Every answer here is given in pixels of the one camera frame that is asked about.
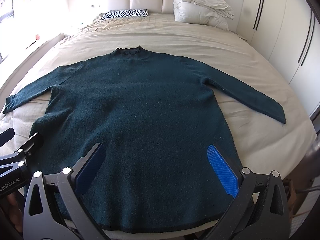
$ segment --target sweater cuff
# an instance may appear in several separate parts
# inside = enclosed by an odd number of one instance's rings
[[[14,106],[14,98],[15,95],[12,95],[10,97],[7,97],[7,99],[5,100],[5,108],[3,110],[3,114],[6,114],[8,112],[11,112],[13,110],[13,106]]]

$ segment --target black handle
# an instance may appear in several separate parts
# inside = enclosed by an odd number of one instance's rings
[[[0,165],[10,164],[19,161],[28,161],[30,157],[43,145],[43,137],[40,133],[35,133],[14,153],[0,157]]]
[[[4,131],[0,134],[0,147],[10,141],[14,137],[14,130],[13,128],[9,128],[8,130]]]
[[[303,55],[303,52],[304,52],[304,50],[306,48],[306,45],[307,45],[307,42],[308,42],[308,38],[309,38],[309,35],[310,35],[310,30],[311,30],[311,23],[312,23],[312,10],[310,9],[310,23],[309,23],[308,35],[307,35],[307,38],[306,38],[306,42],[304,43],[303,50],[302,50],[301,55],[299,57],[298,63],[300,63],[300,60],[301,60],[302,55]]]
[[[258,26],[259,26],[261,14],[262,14],[262,10],[263,10],[263,4],[264,4],[264,0],[262,0],[261,11],[260,11],[259,20],[258,20],[258,23],[257,23],[257,26],[256,26],[256,30],[258,30]]]
[[[258,16],[259,16],[259,12],[260,12],[260,7],[261,7],[261,1],[262,1],[262,0],[260,0],[260,2],[259,2],[259,8],[258,8],[258,11],[257,11],[257,16],[256,16],[256,20],[255,20],[255,22],[254,22],[253,29],[256,28],[256,23],[257,23],[257,20],[258,20]]]
[[[301,66],[303,65],[304,61],[306,60],[306,57],[308,56],[308,52],[309,52],[310,45],[311,45],[312,38],[313,38],[313,33],[314,33],[314,31],[315,31],[315,26],[316,26],[316,16],[313,16],[313,19],[314,19],[314,21],[313,21],[313,28],[312,28],[312,33],[311,33],[310,42],[309,42],[309,44],[308,44],[307,52],[306,52],[306,54],[304,55],[304,59],[303,59],[303,61],[302,61],[302,63],[301,63]]]
[[[0,166],[0,198],[22,188],[30,181],[30,174],[24,161]]]

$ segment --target folded white duvet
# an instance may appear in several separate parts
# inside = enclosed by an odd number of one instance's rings
[[[224,18],[234,18],[234,14],[230,5],[228,5],[224,0],[182,0],[185,2],[200,5],[211,11],[214,11]]]
[[[228,23],[224,17],[208,8],[185,2],[173,0],[174,19],[177,22],[202,24],[228,31]]]

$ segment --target metal bolt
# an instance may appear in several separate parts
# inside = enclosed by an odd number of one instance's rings
[[[65,167],[65,168],[63,168],[63,170],[62,170],[62,173],[63,174],[69,174],[71,172],[71,168],[70,167]]]
[[[279,177],[279,176],[280,176],[280,174],[279,174],[278,171],[273,171],[273,172],[272,172],[272,175],[275,176],[275,177]]]
[[[33,176],[35,176],[36,178],[38,178],[41,175],[41,171],[36,171]]]
[[[249,174],[249,173],[250,173],[250,169],[247,168],[247,167],[244,167],[244,168],[242,168],[242,172],[243,172],[244,174]]]

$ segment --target zebra print pillow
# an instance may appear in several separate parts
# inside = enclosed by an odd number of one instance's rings
[[[118,18],[118,17],[147,17],[148,9],[129,9],[129,10],[112,10],[107,11],[101,20]]]

